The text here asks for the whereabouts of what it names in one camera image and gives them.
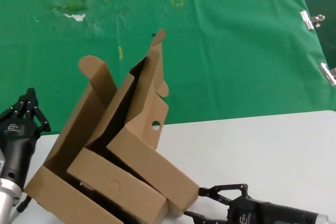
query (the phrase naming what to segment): green fabric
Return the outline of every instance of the green fabric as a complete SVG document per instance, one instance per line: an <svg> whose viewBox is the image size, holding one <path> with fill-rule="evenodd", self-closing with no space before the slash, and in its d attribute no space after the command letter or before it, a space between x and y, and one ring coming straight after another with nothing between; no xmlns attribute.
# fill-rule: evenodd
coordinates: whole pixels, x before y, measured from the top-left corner
<svg viewBox="0 0 336 224"><path fill-rule="evenodd" d="M82 56L105 60L120 85L164 28L167 123L334 109L304 9L304 0L0 0L0 108L35 87L57 133L87 83ZM82 22L62 15L84 12Z"/></svg>
<svg viewBox="0 0 336 224"><path fill-rule="evenodd" d="M328 66L336 68L336 0L305 0L312 16L323 14L326 20L316 29Z"/></svg>

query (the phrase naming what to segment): brown cardboard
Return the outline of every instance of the brown cardboard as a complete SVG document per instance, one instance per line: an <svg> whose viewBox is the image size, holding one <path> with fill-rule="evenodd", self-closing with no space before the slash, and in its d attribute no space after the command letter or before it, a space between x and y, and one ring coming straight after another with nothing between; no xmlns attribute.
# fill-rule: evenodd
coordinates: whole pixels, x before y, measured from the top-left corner
<svg viewBox="0 0 336 224"><path fill-rule="evenodd" d="M154 149L157 148L162 126L168 113L168 105L159 97L169 93L163 80L162 40L165 31L160 29L154 37L146 56L138 84L130 104L126 123L132 132ZM152 127L153 122L160 124L159 129Z"/></svg>
<svg viewBox="0 0 336 224"><path fill-rule="evenodd" d="M116 92L116 85L103 61L85 57L80 61L80 67L90 82L25 192L67 224L121 224L122 221L79 191L79 183L66 172Z"/></svg>
<svg viewBox="0 0 336 224"><path fill-rule="evenodd" d="M66 223L119 224L117 219L129 223L136 217L156 224L167 211L166 197L177 214L196 200L198 186L155 151L168 111L160 98L169 92L163 80L164 37L160 30L147 56L131 69L118 91L103 61L94 56L81 59L80 70L90 82L26 187L41 206ZM152 128L154 121L160 129ZM119 182L117 191L112 180ZM75 211L59 206L67 201L76 205ZM102 216L101 222L88 215Z"/></svg>
<svg viewBox="0 0 336 224"><path fill-rule="evenodd" d="M27 185L26 191L43 208L51 210L65 223L123 223L43 166L35 174L34 181Z"/></svg>
<svg viewBox="0 0 336 224"><path fill-rule="evenodd" d="M175 214L181 215L198 198L198 185L132 134L127 125L107 148L167 197Z"/></svg>
<svg viewBox="0 0 336 224"><path fill-rule="evenodd" d="M86 148L68 172L135 216L140 223L161 223L167 213L167 200L162 194Z"/></svg>

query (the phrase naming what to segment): circular hole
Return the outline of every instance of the circular hole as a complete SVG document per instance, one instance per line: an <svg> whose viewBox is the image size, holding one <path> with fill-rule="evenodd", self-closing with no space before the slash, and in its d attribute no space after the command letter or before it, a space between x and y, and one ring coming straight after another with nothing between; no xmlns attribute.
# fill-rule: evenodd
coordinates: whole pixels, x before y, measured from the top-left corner
<svg viewBox="0 0 336 224"><path fill-rule="evenodd" d="M15 174L14 174L14 173L8 173L8 176L9 176L10 178L15 178Z"/></svg>
<svg viewBox="0 0 336 224"><path fill-rule="evenodd" d="M160 123L158 122L158 121L154 121L154 122L152 122L152 128L154 129L154 130L159 130L160 129L160 127L161 127L161 125L160 125Z"/></svg>

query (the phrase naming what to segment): white table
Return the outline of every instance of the white table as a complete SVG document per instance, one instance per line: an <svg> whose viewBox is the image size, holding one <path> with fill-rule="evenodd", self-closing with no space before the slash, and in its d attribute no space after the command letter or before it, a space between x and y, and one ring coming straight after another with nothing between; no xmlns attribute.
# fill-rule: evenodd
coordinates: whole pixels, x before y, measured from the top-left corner
<svg viewBox="0 0 336 224"><path fill-rule="evenodd" d="M261 116L165 125L158 151L201 187L247 183L249 194L321 214L336 221L336 112ZM57 135L38 141L27 181ZM235 198L237 192L225 194ZM225 218L224 205L199 198L191 211ZM32 201L16 224L60 224ZM192 224L183 216L164 224Z"/></svg>

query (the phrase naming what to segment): metal binder clip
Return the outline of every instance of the metal binder clip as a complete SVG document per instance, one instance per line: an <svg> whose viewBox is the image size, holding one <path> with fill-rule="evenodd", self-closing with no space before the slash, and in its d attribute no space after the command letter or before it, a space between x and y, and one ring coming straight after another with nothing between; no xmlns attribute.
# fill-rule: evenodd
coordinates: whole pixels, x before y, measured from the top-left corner
<svg viewBox="0 0 336 224"><path fill-rule="evenodd" d="M323 75L326 77L326 79L329 81L329 83L333 86L336 86L336 68L329 70L327 65L325 63L321 63L319 66L319 69L323 73Z"/></svg>
<svg viewBox="0 0 336 224"><path fill-rule="evenodd" d="M313 30L314 27L320 27L321 26L320 22L325 20L325 16L322 14L309 17L308 12L306 10L303 10L301 12L301 16L308 30Z"/></svg>

